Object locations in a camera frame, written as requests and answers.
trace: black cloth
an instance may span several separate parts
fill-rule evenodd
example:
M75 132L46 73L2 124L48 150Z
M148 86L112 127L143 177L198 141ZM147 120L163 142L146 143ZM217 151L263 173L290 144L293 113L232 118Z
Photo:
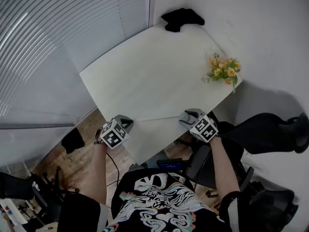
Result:
M62 139L61 145L66 149L67 154L69 154L75 149L84 147L85 143L77 128L74 128Z
M48 216L42 216L40 217L40 220L44 223L44 224L50 224L52 222L54 222L52 219L50 219L50 217ZM43 225L41 224L41 222L37 219L37 218L31 218L28 223L23 224L24 229L27 232L36 232L36 230L40 229L43 227Z
M161 17L163 20L168 22L168 24L165 26L165 29L171 32L180 32L180 28L184 24L205 24L204 19L196 14L192 9L181 8L166 13Z
M123 176L112 199L113 220L108 226L104 205L82 194L68 194L58 231L243 232L248 230L245 217L239 217L246 214L241 199L240 192L224 197L218 216L194 194L185 176L141 169Z

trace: black object on floor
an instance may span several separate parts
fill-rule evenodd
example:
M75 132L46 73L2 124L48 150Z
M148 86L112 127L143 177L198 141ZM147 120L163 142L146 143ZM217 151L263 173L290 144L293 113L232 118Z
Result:
M204 25L205 21L192 9L178 9L172 12L166 13L161 16L163 20L168 24L165 26L167 31L180 32L180 28L184 24L199 24Z
M77 128L74 128L62 139L61 145L66 149L67 154L69 154L75 149L84 147L85 143Z
M40 219L44 224L50 224L50 223L54 222L48 216L42 216ZM23 228L28 232L36 232L36 230L38 230L42 227L43 227L43 225L40 223L40 221L37 218L31 218L28 221L28 223L23 224Z

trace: black and white marker cube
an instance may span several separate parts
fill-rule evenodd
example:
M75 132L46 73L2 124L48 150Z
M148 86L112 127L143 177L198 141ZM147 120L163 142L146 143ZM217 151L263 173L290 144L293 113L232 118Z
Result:
M214 126L211 120L205 115L197 124L190 130L190 133L197 139L208 143L215 135L218 134L218 129Z
M130 137L122 128L121 125L117 123L115 119L111 122L106 123L103 126L100 138L111 148L114 149L124 141L128 140Z

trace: black cable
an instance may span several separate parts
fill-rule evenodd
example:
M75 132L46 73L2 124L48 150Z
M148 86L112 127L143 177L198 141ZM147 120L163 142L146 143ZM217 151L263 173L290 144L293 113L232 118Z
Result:
M110 183L110 184L108 184L106 187L108 187L108 186L110 186L110 185L114 184L115 182L117 182L117 181L115 180L114 182L111 182L111 183Z
M112 157L111 157L108 153L106 153L106 155L108 155L108 156L109 156L109 158L112 160L113 164L115 165L115 167L116 167L116 169L117 169L117 172L118 172L118 177L117 177L117 186L118 186L118 182L119 182L119 169L118 169L118 167L117 167L116 163L114 162L114 160L112 159Z
M66 154L66 158L67 158L67 159L70 159L70 160L72 161L72 159L68 156L68 154Z
M212 154L211 152L208 154L208 156L206 157L206 159L205 159L204 162L203 162L202 167L199 169L199 171L198 171L198 173L197 173L197 180L196 180L195 185L194 185L194 192L195 192L195 188L197 187L197 182L198 182L199 176L200 176L200 174L201 174L201 172L202 172L202 169L203 169L205 163L207 162L208 158L211 156L211 154Z

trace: hand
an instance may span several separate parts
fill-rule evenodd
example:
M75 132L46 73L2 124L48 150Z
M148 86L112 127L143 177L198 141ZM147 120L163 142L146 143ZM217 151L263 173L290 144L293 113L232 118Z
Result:
M9 217L5 212L1 212L1 217L4 218L5 220L9 220Z

